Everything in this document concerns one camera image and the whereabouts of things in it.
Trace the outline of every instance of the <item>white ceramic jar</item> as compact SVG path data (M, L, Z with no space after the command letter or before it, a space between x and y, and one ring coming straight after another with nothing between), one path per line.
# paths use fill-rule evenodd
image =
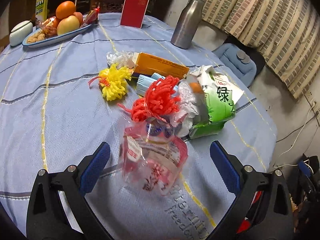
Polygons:
M10 33L10 45L19 45L30 33L32 33L32 23L30 21L23 21L18 23L15 27L13 27Z

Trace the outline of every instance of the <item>plastic bag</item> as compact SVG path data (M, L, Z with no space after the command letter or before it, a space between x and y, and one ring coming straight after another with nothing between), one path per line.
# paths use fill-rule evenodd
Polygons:
M199 115L198 107L196 106L196 96L186 82L181 82L178 86L180 94L179 112L170 116L170 123L182 121L181 130L177 136L187 136L193 125L193 118Z
M120 158L124 180L166 195L188 158L187 145L175 135L179 129L154 117L125 128Z
M133 68L134 64L132 62L133 52L120 51L116 53L107 53L107 63L108 65L118 64L117 69L127 66L128 68Z
M81 24L80 28L86 27L89 24L93 23L94 21L97 21L99 12L100 12L100 6L91 10L83 20L83 23Z
M36 25L45 34L46 38L50 38L57 35L57 28L53 27L53 22L56 19L55 16L46 19L44 22L37 21Z
M218 134L226 121L235 117L234 104L243 91L229 82L228 78L214 70L212 65L201 66L191 72L187 81L199 86L195 91L200 114L193 119L191 139Z

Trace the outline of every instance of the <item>table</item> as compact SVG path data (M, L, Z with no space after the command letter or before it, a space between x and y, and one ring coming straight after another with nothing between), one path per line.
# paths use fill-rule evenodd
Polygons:
M255 96L210 51L170 43L173 29L145 16L141 29L119 26L120 14L100 14L84 34L39 49L8 46L0 55L0 201L25 234L28 198L37 172L63 171L92 154L102 141L111 157L86 199L115 239L204 239L222 219L234 195L227 191L209 156L219 140L229 154L266 171L276 143L276 126ZM182 179L167 197L125 185L118 165L126 114L106 102L88 81L107 67L109 51L146 52L190 68L216 65L244 90L236 117L215 136L187 141ZM121 100L131 107L133 86ZM76 221L60 195L70 223Z

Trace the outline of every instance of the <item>orange box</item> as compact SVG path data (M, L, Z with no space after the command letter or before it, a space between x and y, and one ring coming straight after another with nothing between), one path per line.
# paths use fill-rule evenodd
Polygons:
M183 79L189 71L189 68L186 66L143 52L134 53L132 61L136 65L132 74L134 77L138 77L140 74L151 76L156 72L164 77L172 75L173 77Z

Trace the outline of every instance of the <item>stainless steel bottle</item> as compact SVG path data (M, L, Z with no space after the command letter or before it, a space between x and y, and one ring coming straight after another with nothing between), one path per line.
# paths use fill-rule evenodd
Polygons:
M171 38L171 43L181 49L191 46L193 36L202 18L203 6L207 0L190 0L183 9Z

